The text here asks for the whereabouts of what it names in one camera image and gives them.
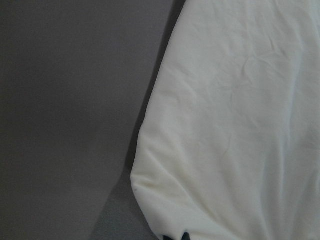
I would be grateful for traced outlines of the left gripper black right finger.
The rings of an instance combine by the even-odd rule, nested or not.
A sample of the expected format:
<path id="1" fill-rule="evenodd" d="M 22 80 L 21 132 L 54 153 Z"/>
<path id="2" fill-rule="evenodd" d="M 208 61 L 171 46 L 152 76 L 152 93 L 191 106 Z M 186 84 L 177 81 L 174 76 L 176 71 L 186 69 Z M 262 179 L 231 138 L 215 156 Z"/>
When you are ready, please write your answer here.
<path id="1" fill-rule="evenodd" d="M 190 240 L 190 234 L 188 232 L 185 232 L 182 236 L 182 240 Z"/>

